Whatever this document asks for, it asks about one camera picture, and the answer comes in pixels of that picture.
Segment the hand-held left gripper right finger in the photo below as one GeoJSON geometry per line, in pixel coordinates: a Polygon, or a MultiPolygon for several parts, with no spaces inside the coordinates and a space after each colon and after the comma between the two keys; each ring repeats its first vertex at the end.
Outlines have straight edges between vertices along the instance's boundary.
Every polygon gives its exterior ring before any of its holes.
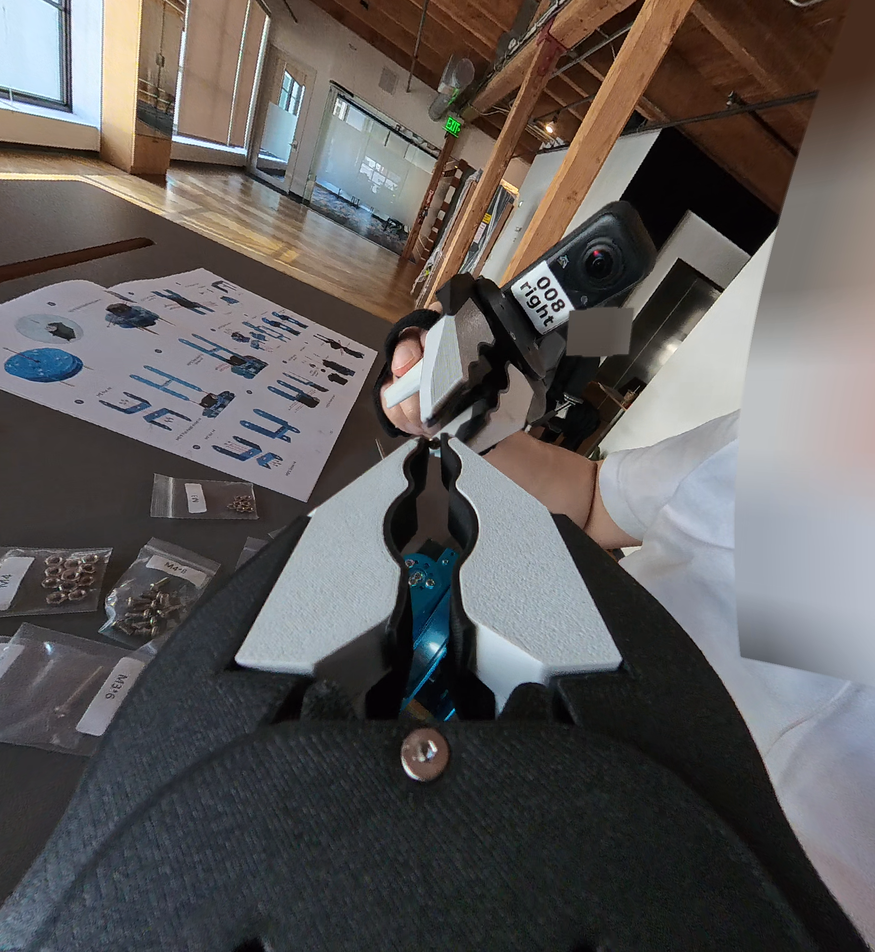
{"type": "Polygon", "coordinates": [[[546,507],[455,437],[441,460],[452,501],[477,517],[458,586],[479,681],[514,689],[617,670],[622,655],[546,507]]]}

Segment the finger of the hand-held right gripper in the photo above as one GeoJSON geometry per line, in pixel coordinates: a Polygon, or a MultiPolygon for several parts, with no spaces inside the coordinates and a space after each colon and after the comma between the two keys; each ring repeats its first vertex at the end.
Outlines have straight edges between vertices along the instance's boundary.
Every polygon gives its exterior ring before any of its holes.
{"type": "Polygon", "coordinates": [[[428,331],[421,361],[420,418],[444,427],[463,416],[464,425],[487,427],[501,416],[510,387],[506,352],[480,308],[462,308],[428,331]]]}
{"type": "Polygon", "coordinates": [[[546,410],[546,388],[529,380],[516,367],[489,375],[476,391],[477,399],[437,434],[455,437],[482,455],[535,422],[546,410]]]}

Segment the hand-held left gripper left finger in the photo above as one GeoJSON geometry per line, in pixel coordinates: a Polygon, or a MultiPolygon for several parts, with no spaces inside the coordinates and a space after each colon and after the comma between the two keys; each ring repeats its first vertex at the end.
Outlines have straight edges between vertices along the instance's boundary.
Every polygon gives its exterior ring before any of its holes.
{"type": "Polygon", "coordinates": [[[235,660],[335,682],[379,682],[410,648],[402,549],[418,530],[428,444],[409,440],[310,514],[235,660]]]}

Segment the blue toy robot arm base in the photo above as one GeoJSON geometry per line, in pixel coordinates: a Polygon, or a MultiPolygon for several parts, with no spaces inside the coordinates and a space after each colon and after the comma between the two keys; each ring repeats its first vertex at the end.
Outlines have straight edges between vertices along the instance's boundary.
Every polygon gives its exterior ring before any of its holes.
{"type": "Polygon", "coordinates": [[[455,549],[432,539],[405,556],[413,613],[413,658],[403,711],[423,720],[455,718],[455,704],[444,670],[450,637],[455,549]]]}

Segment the person's right hand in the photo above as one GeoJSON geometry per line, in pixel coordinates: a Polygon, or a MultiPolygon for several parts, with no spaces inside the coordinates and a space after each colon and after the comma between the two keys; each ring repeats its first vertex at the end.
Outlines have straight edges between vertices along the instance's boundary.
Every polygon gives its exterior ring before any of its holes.
{"type": "MultiPolygon", "coordinates": [[[[421,422],[420,394],[413,394],[402,403],[388,408],[384,392],[393,386],[396,379],[405,376],[420,363],[426,334],[426,330],[419,327],[410,327],[399,333],[380,387],[379,403],[386,420],[400,432],[412,437],[430,437],[437,432],[436,428],[421,422]]],[[[488,452],[485,459],[551,512],[556,512],[558,503],[548,499],[548,491],[542,480],[545,473],[537,469],[535,452],[538,449],[543,449],[543,446],[528,434],[518,432],[488,452]]]]}

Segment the small bag of tiny nuts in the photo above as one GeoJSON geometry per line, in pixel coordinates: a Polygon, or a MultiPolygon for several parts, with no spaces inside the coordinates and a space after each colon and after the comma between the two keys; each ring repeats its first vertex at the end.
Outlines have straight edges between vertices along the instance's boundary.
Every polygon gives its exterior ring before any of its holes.
{"type": "Polygon", "coordinates": [[[250,482],[180,479],[156,474],[150,515],[162,519],[256,520],[250,482]]]}

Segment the frosted glass partition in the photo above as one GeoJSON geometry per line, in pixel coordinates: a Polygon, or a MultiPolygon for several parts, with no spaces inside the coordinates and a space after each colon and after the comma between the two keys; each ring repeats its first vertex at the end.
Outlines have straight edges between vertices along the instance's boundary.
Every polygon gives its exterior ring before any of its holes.
{"type": "Polygon", "coordinates": [[[437,158],[331,86],[308,186],[327,189],[409,229],[437,158]]]}

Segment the printed instruction sheet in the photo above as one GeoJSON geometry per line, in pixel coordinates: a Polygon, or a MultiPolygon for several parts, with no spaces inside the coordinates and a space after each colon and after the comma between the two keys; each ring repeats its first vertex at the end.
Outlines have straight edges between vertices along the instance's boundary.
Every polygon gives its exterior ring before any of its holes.
{"type": "Polygon", "coordinates": [[[263,326],[294,335],[312,326],[303,316],[204,268],[124,282],[109,290],[178,324],[211,329],[263,326]]]}
{"type": "Polygon", "coordinates": [[[376,351],[300,315],[211,329],[56,283],[0,304],[0,389],[306,502],[376,351]]]}

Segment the clear bag of thin screws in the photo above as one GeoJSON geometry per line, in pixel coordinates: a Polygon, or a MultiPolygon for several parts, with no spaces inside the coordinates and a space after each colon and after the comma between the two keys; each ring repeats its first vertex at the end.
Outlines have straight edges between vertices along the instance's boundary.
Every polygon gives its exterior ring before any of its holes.
{"type": "Polygon", "coordinates": [[[21,625],[21,648],[0,684],[0,742],[91,756],[154,658],[87,638],[21,625]]]}

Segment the glass door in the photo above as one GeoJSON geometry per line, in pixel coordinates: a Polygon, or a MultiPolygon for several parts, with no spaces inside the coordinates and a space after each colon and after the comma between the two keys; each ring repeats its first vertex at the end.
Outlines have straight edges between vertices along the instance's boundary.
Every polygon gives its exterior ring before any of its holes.
{"type": "Polygon", "coordinates": [[[313,86],[312,70],[279,52],[260,86],[250,170],[255,178],[284,193],[292,185],[313,86]]]}

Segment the clear bag of large nuts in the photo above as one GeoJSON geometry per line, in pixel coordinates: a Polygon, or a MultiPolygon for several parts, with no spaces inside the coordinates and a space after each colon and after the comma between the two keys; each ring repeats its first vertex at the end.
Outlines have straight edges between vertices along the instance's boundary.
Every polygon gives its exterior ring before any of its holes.
{"type": "Polygon", "coordinates": [[[112,553],[0,546],[0,618],[96,611],[112,553]]]}

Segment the person's white shirt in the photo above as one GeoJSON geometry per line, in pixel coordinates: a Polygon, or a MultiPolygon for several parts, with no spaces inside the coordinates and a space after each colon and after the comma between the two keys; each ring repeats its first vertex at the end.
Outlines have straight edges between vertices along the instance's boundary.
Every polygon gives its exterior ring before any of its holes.
{"type": "Polygon", "coordinates": [[[789,824],[875,950],[875,689],[741,657],[731,531],[619,521],[642,543],[627,570],[726,685],[789,824]]]}

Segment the black framed window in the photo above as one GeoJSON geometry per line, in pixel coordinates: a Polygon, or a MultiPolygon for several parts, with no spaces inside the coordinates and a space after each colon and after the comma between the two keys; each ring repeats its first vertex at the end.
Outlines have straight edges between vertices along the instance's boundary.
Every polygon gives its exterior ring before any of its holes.
{"type": "Polygon", "coordinates": [[[0,1],[0,99],[72,110],[71,3],[0,1]]]}

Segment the thick wooden post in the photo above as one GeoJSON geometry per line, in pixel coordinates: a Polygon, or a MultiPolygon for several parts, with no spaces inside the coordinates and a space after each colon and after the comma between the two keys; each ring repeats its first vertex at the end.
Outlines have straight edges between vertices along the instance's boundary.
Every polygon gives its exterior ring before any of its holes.
{"type": "Polygon", "coordinates": [[[446,230],[440,260],[432,268],[423,285],[418,306],[435,305],[438,288],[455,276],[469,253],[483,216],[513,158],[518,140],[526,128],[539,95],[546,86],[556,60],[563,52],[563,45],[551,36],[552,21],[553,18],[545,21],[545,26],[532,46],[529,64],[523,73],[514,104],[500,136],[479,181],[469,192],[467,203],[459,205],[453,226],[446,230]]]}
{"type": "Polygon", "coordinates": [[[533,265],[568,230],[692,6],[692,1],[643,3],[565,159],[524,230],[504,282],[533,265]]]}

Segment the grey ceiling duct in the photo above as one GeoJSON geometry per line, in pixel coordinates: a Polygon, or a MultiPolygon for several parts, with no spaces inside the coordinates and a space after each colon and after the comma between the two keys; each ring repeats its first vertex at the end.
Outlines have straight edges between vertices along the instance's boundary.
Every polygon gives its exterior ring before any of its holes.
{"type": "Polygon", "coordinates": [[[474,81],[475,66],[466,56],[453,54],[444,67],[438,83],[437,95],[428,109],[432,121],[438,122],[451,110],[459,94],[474,81]]]}

